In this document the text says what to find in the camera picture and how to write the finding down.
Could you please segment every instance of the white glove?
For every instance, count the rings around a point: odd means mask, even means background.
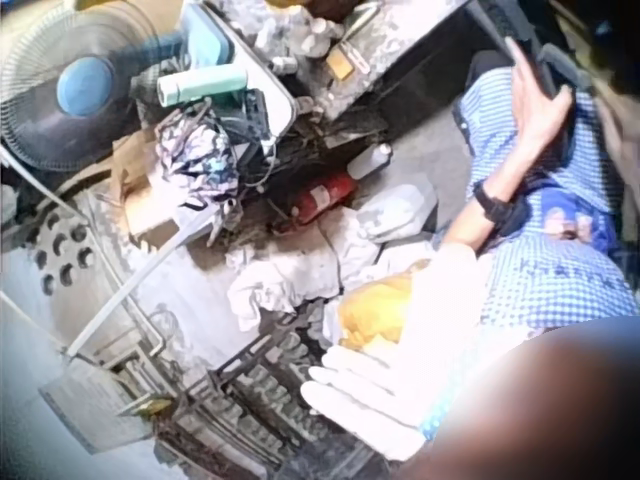
[[[365,353],[332,347],[302,396],[318,412],[389,460],[406,461],[425,443],[419,427],[473,334],[489,268],[462,245],[443,247],[414,275],[399,345],[379,340]]]
[[[312,408],[389,460],[408,460],[422,447],[425,438],[418,427],[423,412],[415,400],[394,393],[388,364],[339,346],[331,347],[322,363],[326,368],[311,367],[314,381],[301,388]]]

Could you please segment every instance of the cardboard box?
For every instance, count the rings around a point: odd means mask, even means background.
[[[135,239],[144,235],[149,243],[164,243],[178,231],[171,212],[158,201],[147,173],[155,159],[153,129],[139,130],[114,142],[112,196],[122,206],[119,226]]]

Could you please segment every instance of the blue fan motor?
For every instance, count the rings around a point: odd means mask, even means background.
[[[94,115],[109,102],[113,80],[113,71],[107,61],[98,57],[76,60],[58,79],[60,108],[76,117]]]

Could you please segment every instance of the yellow plastic bag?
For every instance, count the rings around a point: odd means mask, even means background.
[[[413,273],[428,261],[417,262],[407,272],[368,283],[349,293],[338,307],[344,333],[343,347],[362,350],[377,336],[400,341],[411,299]]]

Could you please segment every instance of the latex glove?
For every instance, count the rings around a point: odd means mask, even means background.
[[[618,95],[602,80],[595,79],[594,86],[607,150],[640,212],[640,102]]]
[[[304,399],[387,459],[408,460],[425,443],[420,426],[473,336],[489,271],[471,248],[443,246],[414,276],[400,343],[378,338],[364,353],[332,347],[324,368],[310,368]]]

